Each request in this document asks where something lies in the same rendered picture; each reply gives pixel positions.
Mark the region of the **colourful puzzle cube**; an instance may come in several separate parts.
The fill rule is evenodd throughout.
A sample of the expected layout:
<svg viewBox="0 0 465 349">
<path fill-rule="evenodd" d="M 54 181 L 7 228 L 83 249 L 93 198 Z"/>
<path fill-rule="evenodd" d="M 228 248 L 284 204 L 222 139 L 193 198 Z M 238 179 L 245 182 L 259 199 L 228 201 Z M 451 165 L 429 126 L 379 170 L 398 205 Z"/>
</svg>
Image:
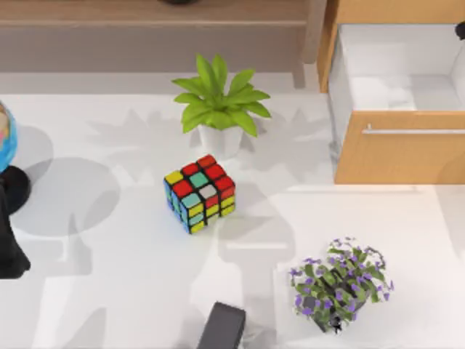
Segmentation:
<svg viewBox="0 0 465 349">
<path fill-rule="evenodd" d="M 236 208 L 236 185 L 224 168 L 207 154 L 163 179 L 170 210 L 189 234 L 213 225 Z"/>
</svg>

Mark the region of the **pulled-out drawer grey inside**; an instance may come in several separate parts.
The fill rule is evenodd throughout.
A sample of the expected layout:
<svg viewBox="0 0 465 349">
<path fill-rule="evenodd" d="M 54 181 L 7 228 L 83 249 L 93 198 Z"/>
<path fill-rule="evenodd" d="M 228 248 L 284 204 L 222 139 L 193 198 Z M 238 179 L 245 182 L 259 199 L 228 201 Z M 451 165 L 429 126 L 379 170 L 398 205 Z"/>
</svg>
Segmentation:
<svg viewBox="0 0 465 349">
<path fill-rule="evenodd" d="M 328 78 L 333 155 L 353 111 L 465 111 L 465 39 L 454 24 L 343 24 Z"/>
</svg>

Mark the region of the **blue globe on black stand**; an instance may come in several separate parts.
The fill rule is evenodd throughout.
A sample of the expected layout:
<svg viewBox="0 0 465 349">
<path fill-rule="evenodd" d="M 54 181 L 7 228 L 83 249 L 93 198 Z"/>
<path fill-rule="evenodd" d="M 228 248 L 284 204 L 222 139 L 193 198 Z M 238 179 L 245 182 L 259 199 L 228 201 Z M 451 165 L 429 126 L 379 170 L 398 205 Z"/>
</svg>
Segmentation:
<svg viewBox="0 0 465 349">
<path fill-rule="evenodd" d="M 6 213 L 21 209 L 31 194 L 31 180 L 24 170 L 12 165 L 18 147 L 17 125 L 8 107 L 0 101 L 0 202 Z"/>
</svg>

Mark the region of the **wooden cabinet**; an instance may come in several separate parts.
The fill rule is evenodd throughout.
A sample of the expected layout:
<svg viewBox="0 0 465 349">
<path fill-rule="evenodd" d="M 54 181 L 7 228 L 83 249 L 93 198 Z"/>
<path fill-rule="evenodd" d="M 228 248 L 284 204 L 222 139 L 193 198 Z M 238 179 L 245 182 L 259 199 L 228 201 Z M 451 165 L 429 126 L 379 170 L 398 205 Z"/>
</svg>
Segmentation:
<svg viewBox="0 0 465 349">
<path fill-rule="evenodd" d="M 463 21 L 465 0 L 327 0 L 317 56 L 320 92 L 328 91 L 340 24 L 457 24 Z"/>
</svg>

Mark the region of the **wooden open shelf unit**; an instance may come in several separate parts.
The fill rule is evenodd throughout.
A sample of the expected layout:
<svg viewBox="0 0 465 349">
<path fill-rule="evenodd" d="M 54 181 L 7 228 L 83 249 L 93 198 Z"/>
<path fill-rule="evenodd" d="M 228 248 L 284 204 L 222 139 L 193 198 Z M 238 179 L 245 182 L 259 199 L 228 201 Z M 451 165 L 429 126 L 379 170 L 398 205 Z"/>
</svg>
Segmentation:
<svg viewBox="0 0 465 349">
<path fill-rule="evenodd" d="M 326 0 L 0 0 L 0 72 L 292 71 L 316 59 Z"/>
</svg>

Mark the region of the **dark grey box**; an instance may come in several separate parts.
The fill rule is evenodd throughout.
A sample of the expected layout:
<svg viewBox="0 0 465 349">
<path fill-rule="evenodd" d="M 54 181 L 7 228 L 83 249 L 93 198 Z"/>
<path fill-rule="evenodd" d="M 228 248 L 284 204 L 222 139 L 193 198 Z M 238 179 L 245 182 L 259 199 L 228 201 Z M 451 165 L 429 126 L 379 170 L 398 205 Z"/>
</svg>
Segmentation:
<svg viewBox="0 0 465 349">
<path fill-rule="evenodd" d="M 238 349 L 245 325 L 245 310 L 215 302 L 196 349 Z"/>
</svg>

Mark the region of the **pale wooden drawer front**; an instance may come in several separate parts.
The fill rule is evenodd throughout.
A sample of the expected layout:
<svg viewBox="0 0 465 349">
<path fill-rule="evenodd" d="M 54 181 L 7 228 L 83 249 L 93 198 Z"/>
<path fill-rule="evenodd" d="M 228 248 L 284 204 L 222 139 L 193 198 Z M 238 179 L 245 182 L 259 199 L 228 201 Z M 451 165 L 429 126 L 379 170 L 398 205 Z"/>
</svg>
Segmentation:
<svg viewBox="0 0 465 349">
<path fill-rule="evenodd" d="M 465 185 L 465 135 L 363 135 L 374 129 L 465 129 L 465 111 L 353 111 L 335 183 Z"/>
</svg>

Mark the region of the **purple flowering plant in pot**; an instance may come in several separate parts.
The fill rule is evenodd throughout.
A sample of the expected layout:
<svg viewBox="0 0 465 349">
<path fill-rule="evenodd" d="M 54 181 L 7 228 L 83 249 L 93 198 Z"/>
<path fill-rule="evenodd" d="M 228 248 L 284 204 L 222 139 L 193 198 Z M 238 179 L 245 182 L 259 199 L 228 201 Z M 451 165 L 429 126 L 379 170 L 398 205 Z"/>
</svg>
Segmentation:
<svg viewBox="0 0 465 349">
<path fill-rule="evenodd" d="M 338 333 L 356 320 L 367 301 L 389 301 L 395 285 L 385 272 L 380 251 L 362 247 L 350 236 L 335 238 L 328 244 L 326 258 L 308 257 L 289 270 L 294 310 L 313 320 L 322 332 Z"/>
</svg>

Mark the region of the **green plant in white pot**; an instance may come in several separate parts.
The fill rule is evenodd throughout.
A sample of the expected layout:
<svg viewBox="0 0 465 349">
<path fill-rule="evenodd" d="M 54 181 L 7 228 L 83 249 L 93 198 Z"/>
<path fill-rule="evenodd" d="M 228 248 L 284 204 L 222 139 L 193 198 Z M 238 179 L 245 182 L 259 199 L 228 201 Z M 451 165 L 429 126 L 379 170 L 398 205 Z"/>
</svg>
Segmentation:
<svg viewBox="0 0 465 349">
<path fill-rule="evenodd" d="M 251 83 L 254 69 L 241 70 L 228 81 L 227 63 L 221 55 L 216 54 L 209 61 L 197 54 L 195 65 L 196 76 L 172 80 L 184 89 L 174 98 L 174 102 L 185 105 L 182 132 L 197 129 L 206 151 L 220 159 L 229 159 L 239 151 L 244 135 L 258 136 L 255 116 L 272 117 L 262 104 L 270 95 Z"/>
</svg>

